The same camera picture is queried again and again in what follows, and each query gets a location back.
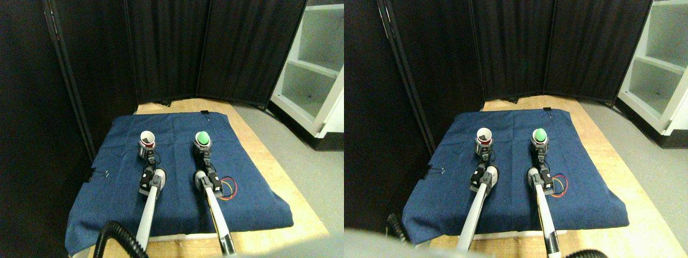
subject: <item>gray floor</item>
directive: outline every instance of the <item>gray floor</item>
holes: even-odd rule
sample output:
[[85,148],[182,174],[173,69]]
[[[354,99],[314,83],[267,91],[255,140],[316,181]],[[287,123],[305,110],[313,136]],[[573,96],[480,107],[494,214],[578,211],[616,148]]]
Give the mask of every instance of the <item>gray floor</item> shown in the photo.
[[271,115],[232,103],[313,208],[327,231],[344,231],[344,153],[314,151]]
[[661,149],[609,107],[579,100],[688,251],[688,149]]

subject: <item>blue cloth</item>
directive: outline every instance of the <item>blue cloth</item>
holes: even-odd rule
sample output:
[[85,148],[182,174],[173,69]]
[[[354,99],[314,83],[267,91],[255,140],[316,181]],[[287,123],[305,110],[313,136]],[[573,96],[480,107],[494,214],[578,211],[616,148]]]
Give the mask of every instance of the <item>blue cloth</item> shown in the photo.
[[110,220],[136,234],[147,198],[138,192],[146,161],[138,156],[137,148],[145,130],[155,134],[156,151],[162,158],[158,166],[166,171],[150,236],[215,232],[205,194],[193,181],[192,148],[198,131],[207,131],[213,141],[211,162],[218,176],[231,176],[239,185],[233,199],[217,199],[229,231],[293,226],[289,204],[270,190],[227,116],[211,112],[208,118],[200,112],[117,117],[93,163],[97,171],[108,171],[109,176],[92,178],[81,187],[67,222],[67,251],[73,255],[94,245]]
[[[444,174],[418,181],[402,222],[415,244],[441,235],[459,235],[475,193],[469,189],[479,162],[475,133],[489,128],[495,141],[493,155],[499,169],[497,184],[485,199],[476,233],[541,230],[537,201],[526,182],[533,166],[530,136],[543,128],[550,138],[546,160],[551,175],[568,178],[563,197],[547,196],[557,230],[628,226],[625,204],[608,188],[583,148],[568,112],[543,109],[463,113],[456,117],[429,164]],[[555,181],[556,190],[561,186]]]

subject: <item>black partition panel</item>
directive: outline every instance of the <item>black partition panel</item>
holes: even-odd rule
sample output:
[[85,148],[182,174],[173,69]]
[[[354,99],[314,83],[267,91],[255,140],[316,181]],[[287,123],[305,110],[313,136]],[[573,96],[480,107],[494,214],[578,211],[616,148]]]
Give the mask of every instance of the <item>black partition panel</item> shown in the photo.
[[375,1],[346,3],[344,227],[385,232],[430,159]]
[[545,94],[613,103],[651,4],[557,1]]
[[55,1],[88,128],[96,150],[112,120],[137,108],[133,60],[121,1]]
[[484,104],[470,3],[394,0],[387,9],[437,145],[456,115]]
[[305,0],[213,1],[198,96],[267,105]]
[[553,5],[473,1],[485,100],[542,94]]
[[138,102],[193,97],[210,1],[126,3]]
[[0,256],[66,257],[90,167],[41,1],[0,2]]

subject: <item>green ball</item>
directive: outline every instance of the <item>green ball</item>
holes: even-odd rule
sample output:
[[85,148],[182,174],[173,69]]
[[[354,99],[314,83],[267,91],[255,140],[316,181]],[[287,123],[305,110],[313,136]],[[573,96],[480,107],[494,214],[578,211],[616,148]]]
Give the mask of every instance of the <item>green ball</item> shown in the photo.
[[202,131],[201,133],[198,134],[198,136],[196,137],[196,140],[198,141],[198,143],[205,145],[211,141],[211,137],[208,135],[208,133],[206,133],[205,131]]
[[544,142],[545,139],[547,139],[547,133],[545,132],[545,129],[538,129],[535,131],[535,140],[538,142]]

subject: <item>wooden table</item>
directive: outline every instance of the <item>wooden table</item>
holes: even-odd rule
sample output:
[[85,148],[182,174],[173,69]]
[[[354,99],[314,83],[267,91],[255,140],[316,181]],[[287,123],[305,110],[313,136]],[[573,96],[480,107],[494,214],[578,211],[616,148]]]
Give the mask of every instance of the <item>wooden table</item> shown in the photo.
[[[165,114],[208,110],[227,115],[241,145],[255,163],[272,191],[290,206],[294,226],[272,230],[231,233],[237,252],[244,254],[265,253],[287,244],[328,235],[327,229],[303,198],[289,176],[284,172],[258,136],[241,119],[234,108],[224,101],[188,99],[172,102],[170,107],[148,103],[139,105],[137,114]],[[129,257],[124,249],[110,239],[104,257]],[[88,257],[93,257],[91,247]],[[218,257],[222,256],[217,235],[206,239],[154,241],[148,244],[150,257]]]
[[[569,230],[565,235],[559,236],[562,257],[583,249],[597,249],[609,257],[686,257],[678,240],[645,194],[638,180],[578,101],[555,96],[534,96],[521,98],[518,104],[504,100],[488,101],[483,110],[542,109],[543,107],[562,109],[571,113],[571,120],[583,146],[602,178],[609,189],[626,203],[630,222],[629,226],[623,228]],[[441,236],[434,239],[430,245],[456,248],[457,242],[457,237]],[[546,257],[542,236],[475,240],[471,250],[493,254],[497,257]]]

